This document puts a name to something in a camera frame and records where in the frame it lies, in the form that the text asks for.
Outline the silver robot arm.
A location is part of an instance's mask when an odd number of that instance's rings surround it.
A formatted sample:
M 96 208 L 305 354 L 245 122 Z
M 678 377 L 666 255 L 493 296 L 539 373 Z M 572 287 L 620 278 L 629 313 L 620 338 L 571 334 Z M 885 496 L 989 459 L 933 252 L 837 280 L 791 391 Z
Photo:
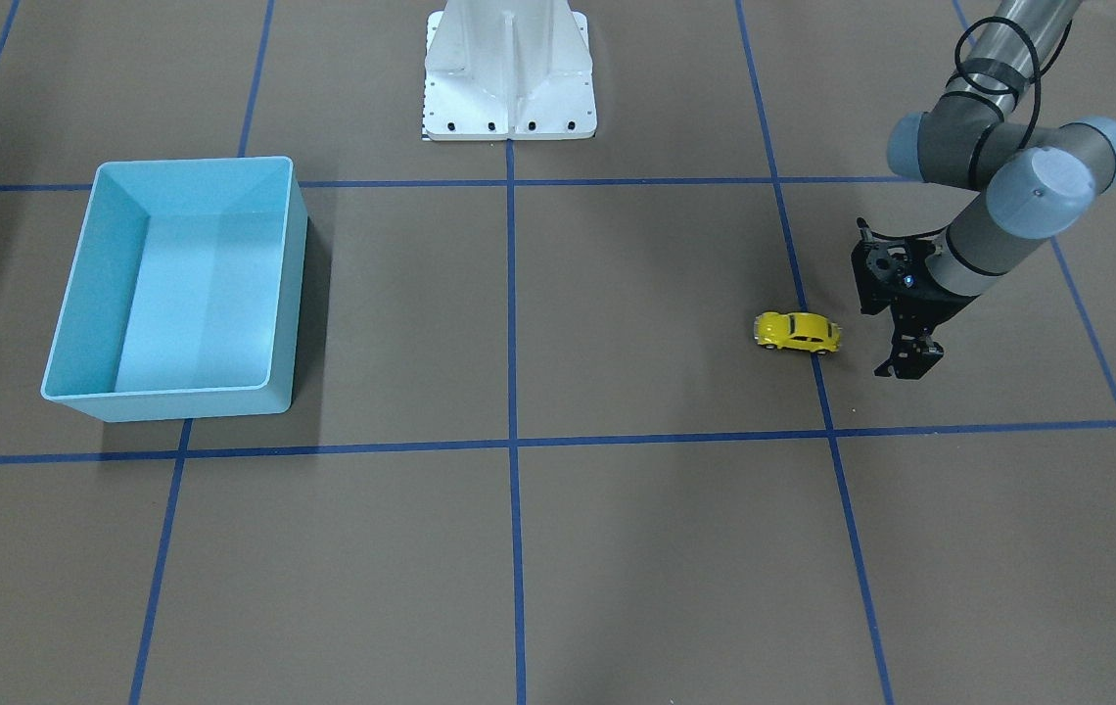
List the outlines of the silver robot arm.
M 1071 228 L 1116 183 L 1116 120 L 1079 117 L 1011 123 L 1024 95 L 1040 103 L 1077 1 L 1004 1 L 972 23 L 975 45 L 953 50 L 953 73 L 930 112 L 894 126 L 886 147 L 899 177 L 969 189 L 973 201 L 947 226 L 889 236 L 857 222 L 852 269 L 863 315 L 889 309 L 891 351 L 881 378 L 917 380 L 942 360 L 940 325 L 985 294 Z

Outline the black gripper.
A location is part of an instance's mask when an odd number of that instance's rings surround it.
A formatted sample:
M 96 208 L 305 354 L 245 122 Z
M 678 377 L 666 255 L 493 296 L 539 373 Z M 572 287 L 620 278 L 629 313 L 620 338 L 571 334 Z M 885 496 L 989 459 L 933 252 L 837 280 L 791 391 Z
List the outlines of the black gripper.
M 918 380 L 929 374 L 946 355 L 930 335 L 977 300 L 940 286 L 931 276 L 922 250 L 913 251 L 916 284 L 889 305 L 895 329 L 889 356 L 874 370 L 877 378 Z

